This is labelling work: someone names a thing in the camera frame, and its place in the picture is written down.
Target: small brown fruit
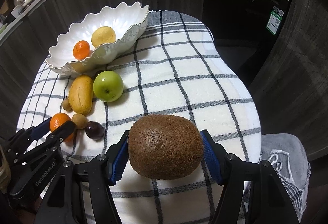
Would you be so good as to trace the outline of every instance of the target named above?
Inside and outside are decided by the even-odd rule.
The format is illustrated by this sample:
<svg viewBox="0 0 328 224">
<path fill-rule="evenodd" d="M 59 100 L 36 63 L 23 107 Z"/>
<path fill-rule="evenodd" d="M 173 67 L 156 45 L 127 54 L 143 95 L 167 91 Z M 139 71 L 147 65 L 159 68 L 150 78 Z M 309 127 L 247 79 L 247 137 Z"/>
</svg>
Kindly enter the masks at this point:
<svg viewBox="0 0 328 224">
<path fill-rule="evenodd" d="M 63 107 L 63 109 L 66 110 L 66 111 L 71 111 L 71 110 L 72 110 L 71 105 L 70 105 L 68 99 L 65 99 L 65 100 L 62 102 L 62 107 Z"/>
<path fill-rule="evenodd" d="M 77 129 L 84 129 L 88 120 L 82 114 L 75 114 L 72 116 L 72 121 L 74 122 Z"/>
<path fill-rule="evenodd" d="M 203 157 L 203 142 L 196 126 L 179 116 L 149 115 L 129 131 L 129 158 L 140 175 L 173 180 L 192 173 Z"/>
</svg>

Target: tablecloth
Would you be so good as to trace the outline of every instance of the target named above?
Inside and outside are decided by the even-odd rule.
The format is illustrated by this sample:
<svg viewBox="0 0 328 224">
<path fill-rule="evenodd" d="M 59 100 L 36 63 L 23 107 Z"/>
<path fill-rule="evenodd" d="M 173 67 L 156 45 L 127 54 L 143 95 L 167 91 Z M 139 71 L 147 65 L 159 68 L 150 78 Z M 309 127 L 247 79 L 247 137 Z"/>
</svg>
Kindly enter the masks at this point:
<svg viewBox="0 0 328 224">
<path fill-rule="evenodd" d="M 261 133 L 253 100 L 220 58 L 211 32 L 199 20 L 171 11 L 150 12 L 148 27 L 135 45 L 101 69 L 114 70 L 122 77 L 123 95 L 112 103 L 94 98 L 87 118 L 101 123 L 106 135 L 93 141 L 80 130 L 72 144 L 61 145 L 65 159 L 89 161 L 117 143 L 140 117 L 171 114 L 191 120 L 199 130 L 207 129 L 227 152 L 258 162 Z M 73 80 L 43 63 L 17 129 L 36 126 L 64 112 L 61 103 Z M 171 181 L 144 178 L 128 162 L 122 180 L 110 190 L 122 223 L 187 224 L 209 222 L 222 188 L 211 179 L 204 161 L 189 176 Z M 88 223 L 94 223 L 87 183 L 83 193 Z"/>
</svg>

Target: fruit bowl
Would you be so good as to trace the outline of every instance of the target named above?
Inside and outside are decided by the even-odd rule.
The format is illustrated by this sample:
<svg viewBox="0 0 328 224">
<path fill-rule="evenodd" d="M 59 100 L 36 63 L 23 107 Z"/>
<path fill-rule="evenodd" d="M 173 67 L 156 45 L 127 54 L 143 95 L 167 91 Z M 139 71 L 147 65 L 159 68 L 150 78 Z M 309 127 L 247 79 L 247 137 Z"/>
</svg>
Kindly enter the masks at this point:
<svg viewBox="0 0 328 224">
<path fill-rule="evenodd" d="M 129 50 L 148 24 L 149 5 L 141 7 L 139 2 L 128 6 L 120 3 L 116 8 L 108 6 L 98 14 L 89 13 L 80 23 L 73 23 L 68 33 L 57 38 L 57 44 L 49 48 L 50 56 L 46 63 L 60 75 L 76 75 L 93 70 L 97 66 L 112 62 L 123 52 Z M 116 41 L 104 43 L 94 48 L 91 43 L 93 32 L 103 26 L 112 27 Z M 90 44 L 92 53 L 81 61 L 73 56 L 74 45 L 81 40 Z"/>
</svg>

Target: round table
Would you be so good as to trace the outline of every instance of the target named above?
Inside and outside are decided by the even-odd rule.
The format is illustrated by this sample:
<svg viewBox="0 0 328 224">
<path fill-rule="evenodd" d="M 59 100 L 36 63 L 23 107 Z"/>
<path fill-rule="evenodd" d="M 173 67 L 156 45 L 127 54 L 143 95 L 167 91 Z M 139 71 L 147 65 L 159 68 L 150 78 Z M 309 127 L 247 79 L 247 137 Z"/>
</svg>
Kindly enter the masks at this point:
<svg viewBox="0 0 328 224">
<path fill-rule="evenodd" d="M 101 123 L 106 135 L 103 140 L 93 141 L 79 130 L 73 143 L 61 144 L 65 159 L 74 163 L 89 161 L 117 143 L 140 117 L 171 114 L 191 120 L 199 130 L 207 129 L 228 153 L 258 162 L 261 131 L 253 100 L 220 58 L 211 32 L 199 20 L 178 12 L 150 12 L 148 27 L 135 45 L 100 69 L 117 72 L 124 81 L 124 93 L 112 103 L 94 98 L 87 118 Z M 17 129 L 37 126 L 65 112 L 61 103 L 73 80 L 73 76 L 58 75 L 43 63 Z M 34 141 L 31 147 L 44 140 Z M 209 222 L 222 188 L 211 179 L 204 161 L 189 176 L 178 180 L 144 178 L 128 162 L 122 179 L 110 190 L 122 223 L 187 224 Z M 87 183 L 84 201 L 88 223 L 95 223 Z"/>
</svg>

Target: lemon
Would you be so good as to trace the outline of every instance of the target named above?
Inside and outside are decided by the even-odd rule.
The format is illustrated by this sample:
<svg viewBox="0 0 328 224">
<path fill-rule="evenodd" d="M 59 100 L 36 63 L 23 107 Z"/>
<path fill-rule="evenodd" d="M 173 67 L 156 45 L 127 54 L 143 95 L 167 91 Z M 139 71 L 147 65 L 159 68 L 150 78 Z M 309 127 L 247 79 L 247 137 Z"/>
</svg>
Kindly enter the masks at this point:
<svg viewBox="0 0 328 224">
<path fill-rule="evenodd" d="M 101 44 L 115 42 L 116 34 L 111 27 L 101 27 L 94 31 L 91 37 L 91 43 L 94 47 L 98 47 Z"/>
</svg>

